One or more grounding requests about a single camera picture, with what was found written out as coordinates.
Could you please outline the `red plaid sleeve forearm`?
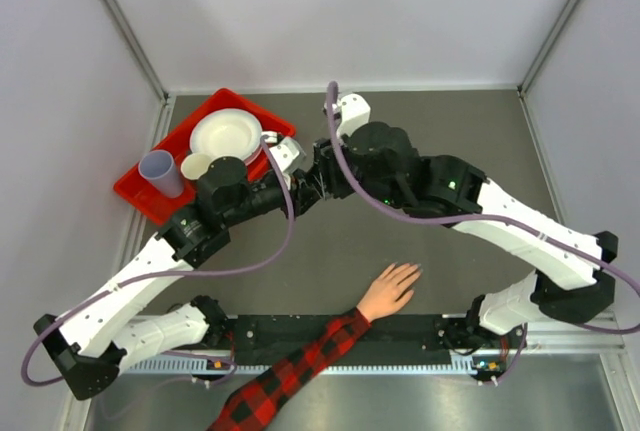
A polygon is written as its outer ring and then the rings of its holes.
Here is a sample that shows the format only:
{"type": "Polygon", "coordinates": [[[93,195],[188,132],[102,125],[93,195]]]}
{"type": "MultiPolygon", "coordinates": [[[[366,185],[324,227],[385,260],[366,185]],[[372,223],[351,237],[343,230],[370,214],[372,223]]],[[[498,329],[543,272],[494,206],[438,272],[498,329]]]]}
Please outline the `red plaid sleeve forearm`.
{"type": "Polygon", "coordinates": [[[314,340],[231,393],[209,429],[266,429],[295,394],[345,356],[370,328],[371,323],[356,308],[332,319],[314,340]]]}

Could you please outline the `mannequin hand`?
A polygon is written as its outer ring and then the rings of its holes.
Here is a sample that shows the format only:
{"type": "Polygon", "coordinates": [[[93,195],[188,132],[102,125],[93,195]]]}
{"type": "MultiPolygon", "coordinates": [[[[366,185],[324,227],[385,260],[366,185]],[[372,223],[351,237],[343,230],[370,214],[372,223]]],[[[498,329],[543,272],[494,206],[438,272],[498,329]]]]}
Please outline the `mannequin hand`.
{"type": "Polygon", "coordinates": [[[413,285],[422,274],[418,264],[392,264],[377,277],[357,304],[369,322],[394,315],[411,300],[413,285]]]}

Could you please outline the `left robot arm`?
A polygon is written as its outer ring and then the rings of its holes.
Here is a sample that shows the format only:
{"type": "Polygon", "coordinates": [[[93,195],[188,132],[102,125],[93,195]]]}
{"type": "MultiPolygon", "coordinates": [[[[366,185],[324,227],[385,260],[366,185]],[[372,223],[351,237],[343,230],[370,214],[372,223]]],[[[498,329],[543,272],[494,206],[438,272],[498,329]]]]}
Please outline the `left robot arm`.
{"type": "Polygon", "coordinates": [[[228,318],[217,300],[192,298],[144,321],[136,316],[161,292],[187,277],[218,278],[258,271],[274,256],[245,267],[211,271],[203,264],[230,242],[230,229],[270,213],[287,223],[334,193],[341,172],[333,157],[317,157],[307,171],[283,164],[250,182],[237,158],[220,158],[198,181],[194,201],[178,209],[140,252],[90,298],[60,316],[46,314],[34,330],[79,401],[105,391],[138,363],[180,348],[214,349],[225,341],[228,318]]]}

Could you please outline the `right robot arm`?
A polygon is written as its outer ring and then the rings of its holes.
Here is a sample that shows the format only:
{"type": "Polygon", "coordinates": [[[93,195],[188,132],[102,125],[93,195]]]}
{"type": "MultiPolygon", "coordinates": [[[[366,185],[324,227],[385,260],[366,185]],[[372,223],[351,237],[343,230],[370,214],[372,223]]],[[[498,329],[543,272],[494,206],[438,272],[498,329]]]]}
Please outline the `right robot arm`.
{"type": "Polygon", "coordinates": [[[614,301],[615,278],[605,267],[617,256],[616,235],[571,230],[460,158],[420,155],[400,128],[370,122],[318,140],[313,167],[328,196],[357,194],[394,219],[450,228],[532,266],[522,280],[473,300],[450,338],[456,346],[487,347],[544,318],[583,326],[614,301]]]}

